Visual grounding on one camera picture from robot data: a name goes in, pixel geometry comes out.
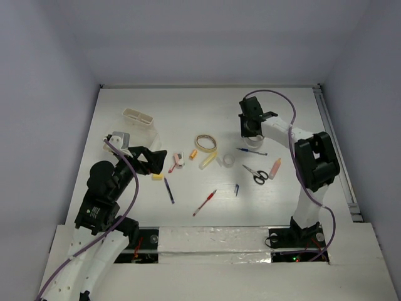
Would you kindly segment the pink white stapler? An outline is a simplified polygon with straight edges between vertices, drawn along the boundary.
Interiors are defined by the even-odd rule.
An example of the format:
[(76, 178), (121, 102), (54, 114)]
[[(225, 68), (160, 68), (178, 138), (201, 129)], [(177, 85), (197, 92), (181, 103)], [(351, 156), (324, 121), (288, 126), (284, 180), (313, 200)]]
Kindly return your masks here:
[(185, 165), (184, 153), (183, 152), (174, 153), (174, 161), (177, 167), (183, 167)]

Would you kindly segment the blue gel pen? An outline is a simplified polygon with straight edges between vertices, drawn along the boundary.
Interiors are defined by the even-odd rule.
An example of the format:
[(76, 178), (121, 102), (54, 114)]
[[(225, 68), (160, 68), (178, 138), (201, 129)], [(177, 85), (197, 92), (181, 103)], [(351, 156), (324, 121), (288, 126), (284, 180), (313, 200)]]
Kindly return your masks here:
[(259, 152), (259, 151), (256, 151), (256, 150), (251, 150), (251, 149), (242, 148), (242, 147), (238, 147), (236, 149), (239, 150), (239, 151), (242, 151), (242, 152), (249, 152), (249, 153), (257, 154), (257, 155), (260, 155), (260, 156), (267, 156), (268, 155), (267, 152)]

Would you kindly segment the clear tape roll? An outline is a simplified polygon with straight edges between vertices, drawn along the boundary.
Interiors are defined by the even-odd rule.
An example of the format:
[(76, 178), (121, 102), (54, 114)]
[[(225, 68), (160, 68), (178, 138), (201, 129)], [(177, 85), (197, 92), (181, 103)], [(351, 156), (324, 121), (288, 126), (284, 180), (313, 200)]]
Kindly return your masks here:
[(230, 168), (235, 164), (235, 157), (232, 154), (225, 154), (222, 158), (216, 157), (216, 161), (221, 167)]

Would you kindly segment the beige masking tape roll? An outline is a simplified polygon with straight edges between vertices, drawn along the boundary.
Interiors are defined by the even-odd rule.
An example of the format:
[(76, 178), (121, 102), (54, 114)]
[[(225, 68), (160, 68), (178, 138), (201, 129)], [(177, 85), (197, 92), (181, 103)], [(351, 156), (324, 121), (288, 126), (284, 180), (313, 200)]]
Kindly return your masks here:
[(211, 135), (201, 134), (195, 137), (195, 146), (202, 152), (211, 153), (217, 150), (217, 141)]

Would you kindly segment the pink glue bottle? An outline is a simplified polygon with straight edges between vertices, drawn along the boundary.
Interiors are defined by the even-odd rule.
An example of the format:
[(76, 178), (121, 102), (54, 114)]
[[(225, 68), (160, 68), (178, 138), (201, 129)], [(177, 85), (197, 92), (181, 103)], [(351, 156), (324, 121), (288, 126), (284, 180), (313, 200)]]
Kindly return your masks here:
[(270, 179), (274, 179), (274, 177), (277, 174), (280, 166), (281, 166), (281, 159), (279, 158), (274, 162), (274, 164), (273, 164), (273, 166), (272, 166), (272, 168), (271, 168), (271, 170), (269, 172), (269, 178)]

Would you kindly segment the black handled scissors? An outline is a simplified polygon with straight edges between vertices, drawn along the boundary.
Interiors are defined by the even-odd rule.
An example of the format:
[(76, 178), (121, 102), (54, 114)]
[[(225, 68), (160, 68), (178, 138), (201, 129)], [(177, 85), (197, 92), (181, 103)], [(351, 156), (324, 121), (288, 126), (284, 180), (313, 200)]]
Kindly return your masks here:
[(258, 185), (263, 185), (266, 182), (266, 180), (269, 179), (269, 175), (265, 171), (262, 171), (262, 170), (256, 171), (254, 169), (251, 169), (248, 166), (245, 166), (245, 165), (242, 165), (242, 166), (253, 175), (253, 180)]

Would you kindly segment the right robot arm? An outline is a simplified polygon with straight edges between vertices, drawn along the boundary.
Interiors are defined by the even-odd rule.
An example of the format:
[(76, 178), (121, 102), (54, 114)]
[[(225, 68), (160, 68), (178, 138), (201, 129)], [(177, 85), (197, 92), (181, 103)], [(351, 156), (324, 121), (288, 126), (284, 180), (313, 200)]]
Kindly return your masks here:
[(239, 102), (241, 137), (254, 149), (261, 147), (264, 139), (271, 139), (290, 151), (301, 188), (296, 210), (291, 217), (288, 238), (292, 244), (302, 246), (319, 227), (319, 212), (324, 207), (324, 196), (328, 186), (339, 175), (340, 165), (330, 135), (295, 127), (295, 106), (288, 98), (286, 101), (293, 111), (290, 122), (272, 111), (264, 112), (255, 96), (244, 97)]

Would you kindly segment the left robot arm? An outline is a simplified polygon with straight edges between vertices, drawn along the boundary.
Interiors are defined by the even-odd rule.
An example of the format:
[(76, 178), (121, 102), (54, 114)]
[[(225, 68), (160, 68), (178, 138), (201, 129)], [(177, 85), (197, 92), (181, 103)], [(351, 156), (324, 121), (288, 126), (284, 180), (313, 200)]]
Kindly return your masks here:
[(138, 221), (119, 214), (118, 199), (139, 175), (160, 174), (166, 150), (112, 147), (118, 162), (100, 161), (90, 169), (87, 192), (75, 219), (65, 261), (53, 272), (37, 300), (94, 300), (95, 291), (126, 248), (140, 244)]

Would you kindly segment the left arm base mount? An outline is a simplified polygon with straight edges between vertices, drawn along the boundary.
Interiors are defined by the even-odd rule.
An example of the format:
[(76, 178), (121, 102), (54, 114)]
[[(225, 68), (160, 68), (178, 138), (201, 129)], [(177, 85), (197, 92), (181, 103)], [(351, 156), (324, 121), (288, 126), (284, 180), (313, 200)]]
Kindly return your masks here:
[(159, 262), (159, 228), (140, 228), (136, 242), (117, 256), (114, 263), (153, 264)]

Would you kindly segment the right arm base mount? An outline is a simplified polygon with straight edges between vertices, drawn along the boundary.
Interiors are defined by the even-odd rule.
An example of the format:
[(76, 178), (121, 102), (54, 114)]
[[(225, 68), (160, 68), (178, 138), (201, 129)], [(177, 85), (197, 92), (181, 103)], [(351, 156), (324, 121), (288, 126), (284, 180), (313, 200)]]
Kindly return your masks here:
[(295, 224), (288, 228), (271, 228), (264, 244), (271, 250), (273, 263), (328, 262), (323, 228), (319, 223), (302, 230)]

